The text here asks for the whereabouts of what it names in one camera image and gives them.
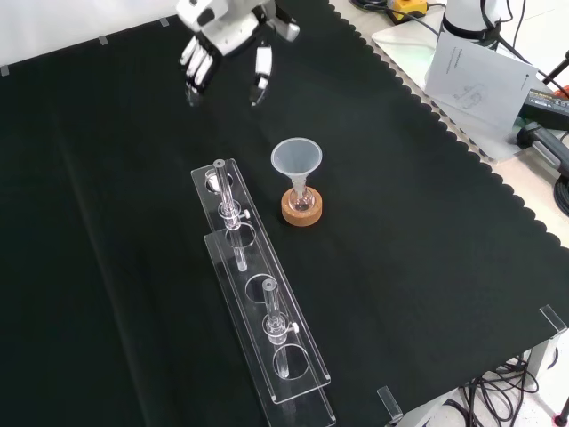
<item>wooden base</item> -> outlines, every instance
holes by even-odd
[[[295,227],[308,227],[318,221],[322,216],[322,196],[320,196],[320,193],[315,189],[310,187],[308,187],[308,189],[312,192],[315,199],[314,206],[312,206],[308,211],[295,211],[289,206],[288,201],[293,189],[289,189],[285,192],[281,199],[281,211],[283,212],[283,217],[289,224],[292,224]]]

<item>hole in rack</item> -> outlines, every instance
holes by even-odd
[[[296,380],[309,370],[307,352],[297,344],[286,344],[275,352],[273,368],[284,380]]]
[[[233,177],[228,173],[229,187],[233,187]],[[220,194],[220,184],[217,182],[215,169],[210,169],[205,173],[205,187],[210,193]]]
[[[225,232],[225,239],[228,244],[234,249],[245,249],[255,243],[257,233],[251,224],[247,222],[240,222],[239,228],[236,230],[227,230]]]
[[[269,274],[255,274],[252,278],[247,280],[245,284],[245,295],[249,298],[250,301],[256,304],[264,304],[265,303],[265,294],[263,293],[263,282],[268,278],[272,278],[276,281]]]

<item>white wall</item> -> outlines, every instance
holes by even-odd
[[[175,14],[177,0],[0,0],[0,66]]]

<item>robotic finger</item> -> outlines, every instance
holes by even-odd
[[[257,107],[265,99],[268,88],[268,80],[273,69],[273,50],[267,42],[261,42],[257,48],[255,61],[255,80],[251,87],[249,101],[252,107]]]
[[[194,36],[180,58],[186,69],[186,96],[191,106],[199,104],[202,95],[220,65],[221,56]]]

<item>white paper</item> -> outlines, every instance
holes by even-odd
[[[537,69],[442,33],[425,93],[509,133]]]

